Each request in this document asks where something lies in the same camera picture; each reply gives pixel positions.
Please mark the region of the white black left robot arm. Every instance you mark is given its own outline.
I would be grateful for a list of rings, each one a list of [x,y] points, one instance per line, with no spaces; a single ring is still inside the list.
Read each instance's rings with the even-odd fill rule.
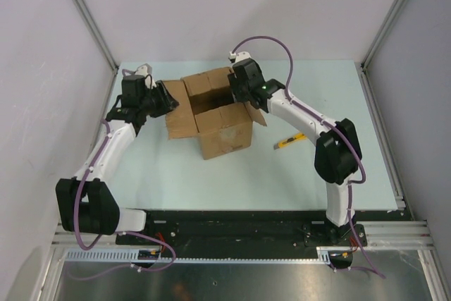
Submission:
[[[102,122],[98,143],[72,178],[57,182],[56,198],[65,231],[97,235],[131,231],[138,243],[146,245],[155,238],[155,226],[146,221],[145,211],[120,207],[109,181],[147,119],[165,116],[179,103],[163,81],[150,74],[125,76],[121,89]]]

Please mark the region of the brown cardboard express box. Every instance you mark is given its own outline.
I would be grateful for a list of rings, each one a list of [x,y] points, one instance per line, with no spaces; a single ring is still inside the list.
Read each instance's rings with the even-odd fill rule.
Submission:
[[[248,148],[253,125],[267,126],[260,111],[235,101],[231,73],[231,67],[216,68],[163,82],[179,103],[166,115],[168,138],[197,138],[205,160]]]

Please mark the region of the yellow utility knife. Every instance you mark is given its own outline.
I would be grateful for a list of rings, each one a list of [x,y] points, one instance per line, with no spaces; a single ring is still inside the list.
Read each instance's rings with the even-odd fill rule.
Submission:
[[[283,140],[279,140],[277,143],[275,143],[273,145],[273,149],[274,150],[281,149],[281,148],[287,147],[288,145],[291,145],[294,142],[298,142],[298,141],[302,141],[302,140],[306,140],[306,139],[307,139],[307,137],[303,133],[297,133],[297,134],[287,137]]]

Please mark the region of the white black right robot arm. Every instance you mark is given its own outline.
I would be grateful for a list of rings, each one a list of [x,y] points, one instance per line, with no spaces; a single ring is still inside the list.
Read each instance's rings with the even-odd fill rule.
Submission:
[[[281,82],[266,81],[259,64],[249,56],[232,56],[231,63],[228,80],[235,101],[284,120],[315,146],[314,168],[326,183],[325,237],[332,245],[342,245],[354,226],[349,190],[357,182],[355,173],[362,174],[360,183],[366,180],[353,122],[347,118],[333,121],[297,101]]]

